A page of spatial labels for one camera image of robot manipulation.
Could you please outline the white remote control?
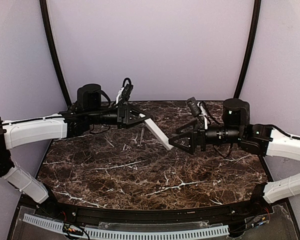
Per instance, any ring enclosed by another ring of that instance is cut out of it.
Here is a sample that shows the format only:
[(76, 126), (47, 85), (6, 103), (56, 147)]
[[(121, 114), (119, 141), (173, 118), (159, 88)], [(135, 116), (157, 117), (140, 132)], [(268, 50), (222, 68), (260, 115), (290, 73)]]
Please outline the white remote control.
[(173, 146), (169, 144), (169, 138), (151, 118), (146, 119), (144, 123), (166, 150), (170, 151), (173, 148)]

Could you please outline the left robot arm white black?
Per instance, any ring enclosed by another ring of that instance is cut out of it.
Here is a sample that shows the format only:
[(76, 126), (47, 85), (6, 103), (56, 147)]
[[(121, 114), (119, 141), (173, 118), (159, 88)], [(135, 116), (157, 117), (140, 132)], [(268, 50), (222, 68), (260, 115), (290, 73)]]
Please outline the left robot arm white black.
[(12, 161), (10, 150), (45, 140), (78, 137), (89, 131), (92, 125), (128, 129), (151, 119), (152, 115), (128, 103), (132, 89), (132, 84), (125, 84), (117, 103), (102, 105), (102, 97), (106, 98), (107, 94), (101, 86), (86, 84), (77, 90), (77, 100), (67, 111), (17, 121), (0, 118), (0, 178), (38, 204), (52, 198), (43, 183)]

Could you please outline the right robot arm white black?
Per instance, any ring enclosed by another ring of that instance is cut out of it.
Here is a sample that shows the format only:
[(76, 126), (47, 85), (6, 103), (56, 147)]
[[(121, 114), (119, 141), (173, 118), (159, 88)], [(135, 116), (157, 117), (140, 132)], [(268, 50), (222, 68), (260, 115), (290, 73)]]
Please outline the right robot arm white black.
[[(258, 156), (283, 157), (300, 161), (300, 136), (286, 133), (273, 124), (251, 124), (250, 105), (238, 98), (223, 101), (222, 121), (214, 125), (203, 117), (210, 113), (194, 97), (186, 101), (195, 120), (179, 127), (170, 145), (194, 154), (197, 147), (203, 152), (207, 145), (236, 144), (241, 150)], [(279, 181), (255, 186), (251, 202), (269, 205), (300, 194), (300, 173)]]

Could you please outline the right black frame post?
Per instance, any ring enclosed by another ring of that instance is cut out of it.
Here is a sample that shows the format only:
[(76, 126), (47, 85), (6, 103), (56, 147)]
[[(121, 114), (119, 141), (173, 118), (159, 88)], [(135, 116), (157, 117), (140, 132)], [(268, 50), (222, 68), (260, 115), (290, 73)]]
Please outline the right black frame post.
[(239, 73), (238, 81), (236, 84), (236, 88), (233, 94), (234, 98), (239, 98), (243, 89), (243, 85), (246, 79), (246, 75), (248, 72), (248, 67), (254, 47), (254, 42), (255, 42), (255, 37), (257, 33), (257, 28), (258, 28), (258, 22), (259, 22), (259, 16), (260, 16), (260, 11), (261, 11), (261, 0), (255, 0), (253, 3), (253, 11), (252, 11), (252, 17), (251, 17), (251, 23), (250, 23), (250, 28), (249, 28), (249, 34), (248, 34), (248, 39), (247, 39), (247, 44), (246, 44), (246, 49), (242, 61), (242, 66), (241, 70)]

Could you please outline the black frame post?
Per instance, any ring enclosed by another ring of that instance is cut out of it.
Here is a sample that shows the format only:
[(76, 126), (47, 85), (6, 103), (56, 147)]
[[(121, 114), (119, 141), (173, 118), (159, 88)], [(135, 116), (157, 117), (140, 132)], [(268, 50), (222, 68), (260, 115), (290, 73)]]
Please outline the black frame post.
[(250, 28), (249, 28), (249, 34), (248, 34), (248, 39), (247, 39), (247, 44), (246, 44), (246, 49), (242, 61), (242, 66), (241, 70), (239, 73), (238, 81), (236, 84), (236, 88), (233, 94), (234, 98), (239, 98), (243, 89), (243, 85), (246, 79), (246, 75), (248, 72), (248, 67), (254, 47), (254, 42), (255, 42), (255, 37), (257, 33), (257, 28), (258, 28), (258, 22), (259, 22), (259, 16), (260, 16), (260, 11), (261, 11), (261, 0), (255, 0), (253, 3), (253, 11), (252, 11), (252, 17), (251, 17), (251, 23), (250, 23)]
[(40, 5), (40, 11), (41, 11), (41, 17), (44, 26), (45, 36), (46, 36), (52, 64), (57, 77), (58, 85), (60, 87), (65, 104), (67, 107), (69, 107), (72, 104), (72, 102), (63, 76), (61, 64), (59, 61), (59, 57), (58, 57), (58, 53), (57, 53), (57, 49), (53, 37), (52, 25), (49, 16), (49, 10), (48, 10), (48, 2), (46, 0), (39, 0), (39, 5)]

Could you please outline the black front rail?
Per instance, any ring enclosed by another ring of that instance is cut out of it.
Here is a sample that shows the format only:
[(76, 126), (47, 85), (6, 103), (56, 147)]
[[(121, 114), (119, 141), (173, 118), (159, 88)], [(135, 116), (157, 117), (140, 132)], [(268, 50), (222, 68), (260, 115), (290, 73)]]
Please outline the black front rail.
[(98, 225), (100, 222), (122, 224), (176, 224), (208, 221), (210, 224), (237, 224), (267, 211), (249, 201), (219, 206), (179, 210), (122, 210), (59, 203), (71, 223)]

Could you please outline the left black frame post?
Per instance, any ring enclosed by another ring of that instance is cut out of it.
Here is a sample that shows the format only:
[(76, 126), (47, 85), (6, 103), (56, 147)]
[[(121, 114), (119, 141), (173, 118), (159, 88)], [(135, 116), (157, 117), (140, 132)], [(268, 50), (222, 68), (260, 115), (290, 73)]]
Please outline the left black frame post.
[(46, 36), (52, 64), (57, 77), (58, 85), (60, 87), (65, 104), (67, 107), (69, 107), (72, 104), (72, 102), (63, 76), (61, 64), (59, 61), (59, 57), (58, 57), (58, 53), (57, 53), (57, 49), (53, 37), (52, 25), (49, 16), (49, 10), (48, 10), (48, 2), (46, 0), (39, 0), (39, 5), (40, 5), (40, 11), (41, 11), (41, 17), (44, 26), (45, 36)]

